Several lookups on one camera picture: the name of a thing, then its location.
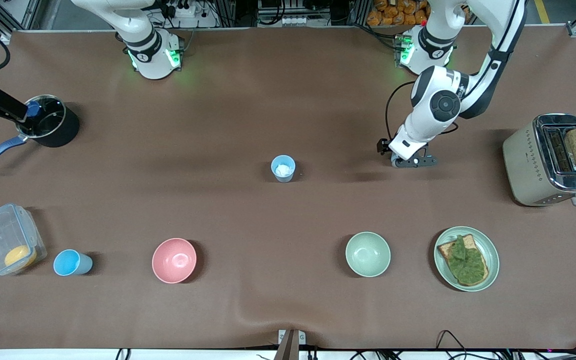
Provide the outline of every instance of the silver toaster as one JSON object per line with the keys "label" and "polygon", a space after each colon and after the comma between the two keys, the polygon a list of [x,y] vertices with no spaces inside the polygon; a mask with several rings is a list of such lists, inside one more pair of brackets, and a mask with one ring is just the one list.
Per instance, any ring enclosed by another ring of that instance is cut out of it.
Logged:
{"label": "silver toaster", "polygon": [[503,142],[503,161],[514,198],[528,207],[570,199],[576,206],[576,164],[564,137],[576,116],[542,114]]}

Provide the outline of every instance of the clear food container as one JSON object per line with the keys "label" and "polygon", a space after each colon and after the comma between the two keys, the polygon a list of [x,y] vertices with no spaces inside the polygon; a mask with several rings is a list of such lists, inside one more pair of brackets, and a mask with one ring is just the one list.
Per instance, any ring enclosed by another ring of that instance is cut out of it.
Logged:
{"label": "clear food container", "polygon": [[16,274],[46,257],[30,212],[14,203],[0,207],[0,276]]}

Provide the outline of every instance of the saucepan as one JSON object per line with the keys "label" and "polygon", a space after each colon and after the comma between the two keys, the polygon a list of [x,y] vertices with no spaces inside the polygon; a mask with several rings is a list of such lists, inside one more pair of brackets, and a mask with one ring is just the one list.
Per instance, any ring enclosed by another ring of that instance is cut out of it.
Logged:
{"label": "saucepan", "polygon": [[39,95],[25,103],[28,110],[25,122],[18,123],[18,136],[0,144],[0,155],[32,139],[48,148],[59,148],[75,139],[80,119],[56,96]]}

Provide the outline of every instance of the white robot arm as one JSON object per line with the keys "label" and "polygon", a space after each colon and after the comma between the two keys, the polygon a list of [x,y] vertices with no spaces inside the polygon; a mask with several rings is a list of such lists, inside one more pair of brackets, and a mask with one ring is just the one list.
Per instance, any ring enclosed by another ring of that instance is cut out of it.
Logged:
{"label": "white robot arm", "polygon": [[148,79],[162,79],[181,68],[183,41],[164,29],[155,29],[141,9],[155,0],[72,0],[110,24],[128,47],[137,71]]}
{"label": "white robot arm", "polygon": [[[411,93],[414,109],[388,144],[393,157],[403,160],[413,157],[457,116],[471,119],[486,111],[526,23],[524,0],[429,0],[429,3],[430,18],[425,26],[409,30],[411,45],[403,52],[401,61],[413,72],[421,69]],[[490,50],[473,76],[442,67],[448,62],[455,38],[464,25],[463,3],[492,32]]]}

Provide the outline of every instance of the green bowl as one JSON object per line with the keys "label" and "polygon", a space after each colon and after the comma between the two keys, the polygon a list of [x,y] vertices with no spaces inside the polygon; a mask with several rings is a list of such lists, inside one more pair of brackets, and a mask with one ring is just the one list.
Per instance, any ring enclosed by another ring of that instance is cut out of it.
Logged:
{"label": "green bowl", "polygon": [[360,232],[345,246],[345,260],[358,275],[374,278],[382,275],[391,264],[391,248],[374,232]]}
{"label": "green bowl", "polygon": [[[457,240],[457,235],[463,236],[468,234],[472,234],[472,237],[474,237],[478,250],[484,256],[484,260],[486,260],[489,273],[486,280],[474,286],[461,285],[450,271],[446,260],[439,252],[439,246]],[[439,274],[441,274],[442,278],[446,280],[448,284],[464,292],[480,292],[492,285],[492,283],[495,282],[497,275],[499,275],[499,254],[497,253],[494,244],[490,241],[489,237],[484,235],[483,232],[476,228],[467,226],[451,227],[439,235],[439,239],[434,243],[434,264],[437,266]]]}

